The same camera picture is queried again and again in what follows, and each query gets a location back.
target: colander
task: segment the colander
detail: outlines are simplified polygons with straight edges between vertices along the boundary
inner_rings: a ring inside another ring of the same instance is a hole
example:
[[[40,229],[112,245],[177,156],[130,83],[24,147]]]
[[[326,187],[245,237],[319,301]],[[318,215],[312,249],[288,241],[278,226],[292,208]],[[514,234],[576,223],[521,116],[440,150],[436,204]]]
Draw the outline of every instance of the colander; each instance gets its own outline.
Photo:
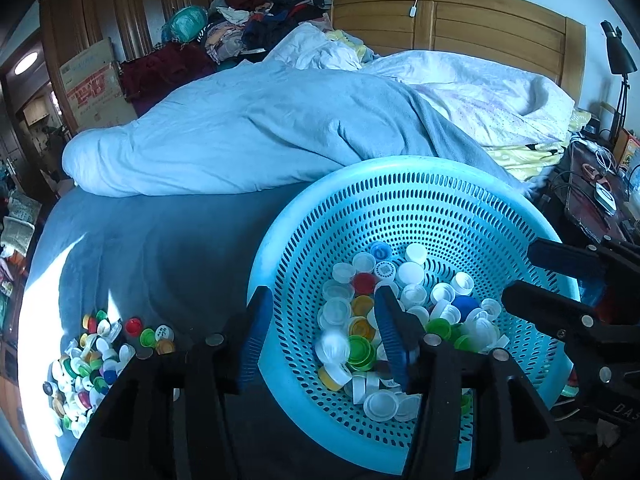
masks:
[[[362,405],[318,379],[313,343],[319,334],[322,285],[338,262],[351,262],[375,241],[404,262],[408,244],[427,247],[425,288],[464,271],[473,297],[500,300],[504,287],[525,280],[579,300],[577,282],[534,267],[527,247],[535,238],[559,241],[523,196],[465,164],[423,156],[360,162],[306,188],[276,218],[254,260],[248,298],[259,285],[273,291],[274,314],[260,371],[284,412],[309,437],[363,467],[400,474],[414,421],[374,422]],[[571,370],[564,345],[503,311],[495,321],[507,350],[547,406],[559,397]],[[469,467],[473,409],[460,424],[458,469]]]

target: headboard panel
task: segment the headboard panel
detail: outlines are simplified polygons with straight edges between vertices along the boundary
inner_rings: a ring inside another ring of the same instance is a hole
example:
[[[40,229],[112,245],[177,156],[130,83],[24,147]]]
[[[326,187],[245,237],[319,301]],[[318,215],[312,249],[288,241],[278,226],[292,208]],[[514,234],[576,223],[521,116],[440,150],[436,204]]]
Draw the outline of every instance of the headboard panel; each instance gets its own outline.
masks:
[[[540,73],[575,101],[580,97],[586,31],[583,25],[525,0],[334,0],[335,28],[386,56],[403,50],[442,50]]]

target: wooden cabinet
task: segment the wooden cabinet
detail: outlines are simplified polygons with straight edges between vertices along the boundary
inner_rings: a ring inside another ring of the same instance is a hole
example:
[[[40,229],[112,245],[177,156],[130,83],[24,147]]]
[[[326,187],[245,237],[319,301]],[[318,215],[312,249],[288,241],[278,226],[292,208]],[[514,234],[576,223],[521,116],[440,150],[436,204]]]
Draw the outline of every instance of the wooden cabinet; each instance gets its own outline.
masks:
[[[78,125],[60,78],[60,66],[89,46],[111,38],[120,62],[146,56],[161,39],[161,28],[178,10],[209,7],[212,0],[40,0],[42,44],[63,119]]]

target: plastic bag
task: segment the plastic bag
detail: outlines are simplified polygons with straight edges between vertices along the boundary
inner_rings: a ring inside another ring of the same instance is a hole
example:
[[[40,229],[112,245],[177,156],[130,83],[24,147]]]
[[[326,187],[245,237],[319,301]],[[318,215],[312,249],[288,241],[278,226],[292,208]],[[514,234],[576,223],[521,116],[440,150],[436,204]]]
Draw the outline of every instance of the plastic bag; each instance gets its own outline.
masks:
[[[176,12],[162,26],[162,42],[172,40],[189,43],[207,25],[207,11],[203,7],[190,6]]]

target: ceiling light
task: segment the ceiling light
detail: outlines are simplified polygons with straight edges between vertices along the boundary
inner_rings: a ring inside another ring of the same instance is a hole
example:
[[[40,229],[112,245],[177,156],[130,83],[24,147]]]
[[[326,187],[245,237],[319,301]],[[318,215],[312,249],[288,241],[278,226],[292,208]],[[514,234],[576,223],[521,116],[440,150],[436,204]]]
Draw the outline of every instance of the ceiling light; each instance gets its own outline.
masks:
[[[38,59],[37,52],[31,52],[30,54],[27,54],[26,56],[24,56],[20,60],[20,62],[15,66],[15,69],[14,69],[15,75],[21,74],[22,72],[27,70],[32,64],[36,62],[36,59]]]

